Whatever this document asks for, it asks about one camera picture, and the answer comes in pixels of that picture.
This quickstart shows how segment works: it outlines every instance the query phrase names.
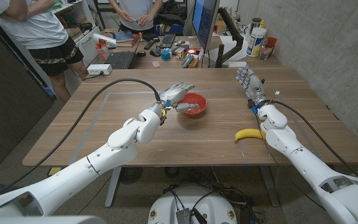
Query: wooden table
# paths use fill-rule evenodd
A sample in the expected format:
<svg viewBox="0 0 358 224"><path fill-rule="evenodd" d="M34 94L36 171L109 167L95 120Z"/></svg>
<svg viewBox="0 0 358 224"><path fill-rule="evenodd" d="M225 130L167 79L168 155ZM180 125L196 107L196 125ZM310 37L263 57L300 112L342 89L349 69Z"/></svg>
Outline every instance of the wooden table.
<svg viewBox="0 0 358 224"><path fill-rule="evenodd" d="M197 40L191 40L195 47ZM213 37L211 46L220 44ZM117 48L117 52L132 48ZM137 50L143 50L140 44ZM266 95L271 98L276 90L281 92L282 101L298 110L323 138L348 163L358 164L358 141L327 109L308 84L292 68L282 67L275 58L245 60L260 77L266 80ZM152 62L159 61L161 68L153 68ZM268 166L275 165L260 139L242 139L234 143L234 135L245 128L258 128L255 116L247 108L247 98L240 84L234 79L235 68L184 69L182 60L173 58L167 62L153 57L137 59L132 70L113 70L108 76L84 81L63 107L35 146L26 155L23 165L33 166L61 140L70 129L91 97L106 84L119 78L138 78L162 91L176 82L196 85L192 91L204 95L208 107L198 117L190 118L176 111L169 111L165 124L158 128L150 144L140 145L139 155L125 166L261 166L268 196L273 206L278 206L277 195ZM138 114L155 102L154 95L139 83L118 83L97 97L67 140L42 166L65 167L87 156L102 146L109 135L122 127L128 118ZM327 164L340 164L307 125L286 108L277 108L287 116L288 125L298 139L310 151ZM276 150L271 150L282 165L291 165L289 160ZM106 206L112 205L121 168L113 169Z"/></svg>

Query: patterned shorts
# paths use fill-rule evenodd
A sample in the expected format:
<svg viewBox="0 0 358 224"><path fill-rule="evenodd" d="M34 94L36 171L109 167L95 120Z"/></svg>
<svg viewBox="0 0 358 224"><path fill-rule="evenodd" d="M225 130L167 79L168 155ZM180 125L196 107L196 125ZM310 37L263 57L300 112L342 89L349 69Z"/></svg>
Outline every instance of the patterned shorts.
<svg viewBox="0 0 358 224"><path fill-rule="evenodd" d="M67 64L77 63L84 57L71 37L58 47L29 49L29 52L42 70L51 77L68 69Z"/></svg>

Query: power strip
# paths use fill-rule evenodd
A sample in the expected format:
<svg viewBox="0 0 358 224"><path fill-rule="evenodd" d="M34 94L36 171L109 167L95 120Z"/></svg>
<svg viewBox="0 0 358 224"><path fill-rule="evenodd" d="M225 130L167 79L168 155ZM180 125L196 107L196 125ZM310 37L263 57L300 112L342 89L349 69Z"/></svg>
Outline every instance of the power strip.
<svg viewBox="0 0 358 224"><path fill-rule="evenodd" d="M90 65L87 70L90 75L99 75L100 72L103 72L103 75L110 75L112 68L110 64L98 64Z"/></svg>

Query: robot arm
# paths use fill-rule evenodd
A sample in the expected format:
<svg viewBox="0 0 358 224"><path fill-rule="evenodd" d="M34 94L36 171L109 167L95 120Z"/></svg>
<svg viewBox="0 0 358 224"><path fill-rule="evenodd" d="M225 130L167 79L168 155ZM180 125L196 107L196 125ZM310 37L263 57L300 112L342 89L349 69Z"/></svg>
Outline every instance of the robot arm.
<svg viewBox="0 0 358 224"><path fill-rule="evenodd" d="M161 93L161 101L143 110L139 120L128 119L108 142L55 175L21 189L0 195L0 217L51 215L69 198L101 174L122 166L138 155L136 141L148 144L165 121L167 105L178 105L194 85L180 83Z"/></svg>
<svg viewBox="0 0 358 224"><path fill-rule="evenodd" d="M250 98L250 109L264 121L260 127L266 133L269 146L291 161L336 223L357 223L358 178L332 170L297 140L285 115L266 98L264 81L260 81L249 67L240 68L236 79Z"/></svg>

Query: white shirt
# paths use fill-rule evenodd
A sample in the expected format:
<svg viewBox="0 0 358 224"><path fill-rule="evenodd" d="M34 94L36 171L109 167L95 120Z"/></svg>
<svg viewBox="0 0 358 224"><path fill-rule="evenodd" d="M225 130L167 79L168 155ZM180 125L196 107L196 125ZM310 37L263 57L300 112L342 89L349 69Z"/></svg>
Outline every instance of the white shirt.
<svg viewBox="0 0 358 224"><path fill-rule="evenodd" d="M0 0L0 14L9 7L10 0ZM30 6L36 0L26 0ZM58 18L49 10L29 17L21 22L15 19L1 19L0 25L10 32L27 49L57 47L66 42L68 34Z"/></svg>
<svg viewBox="0 0 358 224"><path fill-rule="evenodd" d="M153 7L153 0L120 0L119 8L128 12L132 18L139 20L143 15L150 13ZM141 27L136 22L126 22L121 17L119 18L121 24L134 30L147 30L153 28L153 21L150 21L145 26Z"/></svg>

